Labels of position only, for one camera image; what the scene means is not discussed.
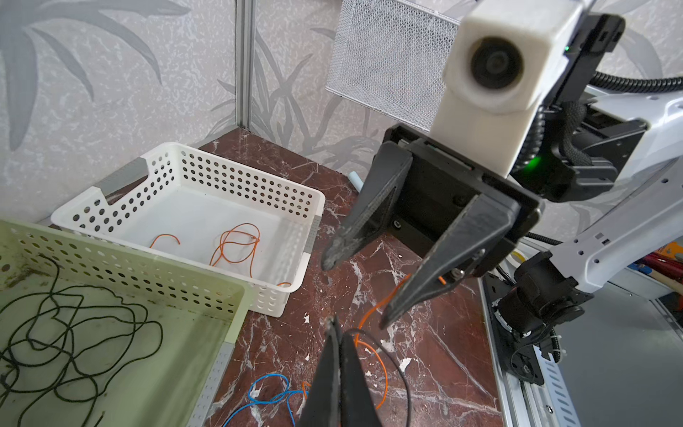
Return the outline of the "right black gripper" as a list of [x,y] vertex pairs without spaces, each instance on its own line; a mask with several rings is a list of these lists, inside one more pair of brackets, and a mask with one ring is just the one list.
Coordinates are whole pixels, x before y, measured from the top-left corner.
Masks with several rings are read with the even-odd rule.
[[334,269],[388,227],[423,257],[386,305],[379,323],[386,329],[417,304],[455,289],[468,274],[481,277],[501,263],[540,221],[544,201],[408,126],[390,127],[383,140],[355,205],[323,252],[321,268]]

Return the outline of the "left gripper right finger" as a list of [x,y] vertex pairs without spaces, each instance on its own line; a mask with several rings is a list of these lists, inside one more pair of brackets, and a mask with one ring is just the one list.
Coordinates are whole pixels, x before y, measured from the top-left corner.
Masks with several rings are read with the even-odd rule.
[[344,427],[381,427],[368,390],[358,352],[350,334],[344,334],[340,350],[340,425]]

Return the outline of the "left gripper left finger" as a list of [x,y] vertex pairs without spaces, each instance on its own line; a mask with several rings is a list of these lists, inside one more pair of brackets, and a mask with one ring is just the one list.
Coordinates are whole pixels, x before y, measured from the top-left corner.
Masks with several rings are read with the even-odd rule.
[[309,397],[303,407],[299,426],[338,426],[341,421],[341,339],[336,316],[325,324],[325,344],[318,361]]

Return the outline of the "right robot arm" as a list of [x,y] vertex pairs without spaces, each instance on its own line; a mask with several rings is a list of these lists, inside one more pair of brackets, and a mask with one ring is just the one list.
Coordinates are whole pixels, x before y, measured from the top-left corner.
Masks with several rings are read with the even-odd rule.
[[321,258],[332,270],[384,233],[422,258],[381,327],[498,267],[538,224],[545,201],[593,199],[659,167],[583,233],[492,284],[499,361],[540,385],[538,357],[560,359],[554,327],[582,316],[617,272],[681,235],[682,81],[600,73],[625,21],[591,7],[478,3],[457,30],[430,131],[386,132]]

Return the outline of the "light blue scoop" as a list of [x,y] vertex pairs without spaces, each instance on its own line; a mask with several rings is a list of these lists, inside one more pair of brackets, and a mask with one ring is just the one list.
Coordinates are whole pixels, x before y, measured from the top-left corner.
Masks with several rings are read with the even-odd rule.
[[355,190],[357,190],[357,192],[361,192],[361,190],[363,189],[363,186],[364,186],[364,181],[360,177],[360,175],[358,173],[356,173],[355,171],[352,171],[348,174],[348,178],[349,178],[349,181],[350,181],[352,187]]

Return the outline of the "white perforated basket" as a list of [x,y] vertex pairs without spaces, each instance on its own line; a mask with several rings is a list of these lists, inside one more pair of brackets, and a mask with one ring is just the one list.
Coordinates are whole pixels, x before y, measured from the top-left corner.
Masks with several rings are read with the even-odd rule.
[[252,310],[278,318],[303,282],[325,206],[318,190],[167,142],[126,166],[109,201],[98,183],[52,213],[68,231],[164,255],[254,289]]

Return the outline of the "middle light green basket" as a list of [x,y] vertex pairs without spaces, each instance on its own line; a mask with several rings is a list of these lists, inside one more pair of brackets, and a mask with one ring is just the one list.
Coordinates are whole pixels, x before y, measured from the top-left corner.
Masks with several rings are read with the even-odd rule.
[[1,423],[201,426],[252,291],[37,224],[1,223]]

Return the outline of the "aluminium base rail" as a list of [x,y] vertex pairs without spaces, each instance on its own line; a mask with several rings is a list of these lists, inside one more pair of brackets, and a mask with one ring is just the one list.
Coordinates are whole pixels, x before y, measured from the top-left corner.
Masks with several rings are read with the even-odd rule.
[[560,361],[527,348],[521,377],[504,362],[485,312],[507,426],[680,426],[682,327],[668,310],[678,294],[625,269],[557,327]]

